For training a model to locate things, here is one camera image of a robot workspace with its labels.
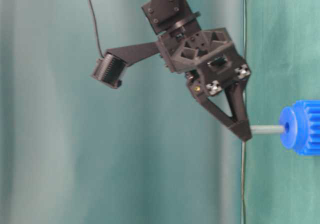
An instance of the gear teeth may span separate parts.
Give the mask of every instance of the gear teeth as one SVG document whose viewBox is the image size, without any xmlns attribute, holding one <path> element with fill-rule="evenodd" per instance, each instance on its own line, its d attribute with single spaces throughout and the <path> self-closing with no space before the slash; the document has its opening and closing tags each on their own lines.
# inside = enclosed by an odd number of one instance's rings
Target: gear teeth
<svg viewBox="0 0 320 224">
<path fill-rule="evenodd" d="M 304 156 L 320 155 L 320 101 L 302 102 L 306 114 L 308 138 L 305 146 L 298 153 Z"/>
</svg>

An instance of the fabric backdrop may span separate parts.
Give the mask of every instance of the fabric backdrop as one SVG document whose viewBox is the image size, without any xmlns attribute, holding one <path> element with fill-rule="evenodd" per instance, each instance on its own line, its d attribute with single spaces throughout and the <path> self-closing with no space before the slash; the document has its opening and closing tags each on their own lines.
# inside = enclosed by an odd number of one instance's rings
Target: fabric backdrop
<svg viewBox="0 0 320 224">
<path fill-rule="evenodd" d="M 272 125 L 285 106 L 320 99 L 320 0 L 246 0 L 252 124 Z M 286 150 L 278 135 L 246 145 L 246 224 L 315 224 L 320 158 Z"/>
<path fill-rule="evenodd" d="M 156 40 L 149 0 L 92 1 L 104 49 Z M 242 52 L 243 0 L 188 1 Z M 158 55 L 92 79 L 87 0 L 0 0 L 0 51 L 1 224 L 240 223 L 241 142 Z"/>
</svg>

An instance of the curtain fold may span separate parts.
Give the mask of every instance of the curtain fold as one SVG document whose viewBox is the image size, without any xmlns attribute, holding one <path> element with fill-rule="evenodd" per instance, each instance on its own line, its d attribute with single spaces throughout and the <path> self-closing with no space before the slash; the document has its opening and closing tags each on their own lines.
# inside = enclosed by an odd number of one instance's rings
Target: curtain fold
<svg viewBox="0 0 320 224">
<path fill-rule="evenodd" d="M 319 0 L 246 0 L 247 108 L 253 125 L 274 125 L 297 100 L 319 99 Z M 320 214 L 320 159 L 286 150 L 280 137 L 246 145 L 247 224 L 311 224 Z"/>
</svg>

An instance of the cable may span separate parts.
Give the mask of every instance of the cable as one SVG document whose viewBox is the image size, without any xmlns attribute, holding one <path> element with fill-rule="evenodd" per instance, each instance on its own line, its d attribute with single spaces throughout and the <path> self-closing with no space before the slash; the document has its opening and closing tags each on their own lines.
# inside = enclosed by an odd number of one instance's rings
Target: cable
<svg viewBox="0 0 320 224">
<path fill-rule="evenodd" d="M 94 11 L 94 7 L 92 5 L 91 0 L 88 0 L 89 2 L 89 7 L 90 7 L 90 11 L 91 11 L 91 15 L 92 15 L 92 19 L 93 19 L 93 24 L 94 24 L 94 33 L 95 33 L 95 39 L 96 39 L 96 45 L 99 51 L 99 54 L 102 58 L 104 58 L 104 55 L 101 51 L 101 46 L 100 46 L 100 40 L 99 40 L 99 33 L 98 33 L 98 25 L 97 25 L 97 19 L 96 19 L 96 14 Z"/>
<path fill-rule="evenodd" d="M 247 57 L 247 0 L 243 0 L 243 57 Z M 244 104 L 247 106 L 247 90 L 244 91 Z M 246 177 L 246 142 L 241 145 L 241 223 L 246 224 L 245 177 Z"/>
</svg>

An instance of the green curtain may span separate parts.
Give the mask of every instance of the green curtain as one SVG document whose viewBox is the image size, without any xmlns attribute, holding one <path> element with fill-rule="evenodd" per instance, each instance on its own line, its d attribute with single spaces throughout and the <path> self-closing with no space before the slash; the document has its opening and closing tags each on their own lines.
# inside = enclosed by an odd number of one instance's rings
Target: green curtain
<svg viewBox="0 0 320 224">
<path fill-rule="evenodd" d="M 104 49 L 156 40 L 149 0 L 92 1 Z M 243 0 L 188 1 L 242 52 Z M 118 90 L 97 57 L 87 0 L 0 0 L 0 223 L 240 223 L 241 142 L 159 56 Z"/>
<path fill-rule="evenodd" d="M 278 123 L 281 110 L 319 99 L 320 0 L 246 0 L 250 121 Z M 315 224 L 320 212 L 320 159 L 286 150 L 279 136 L 246 145 L 247 224 Z"/>
</svg>

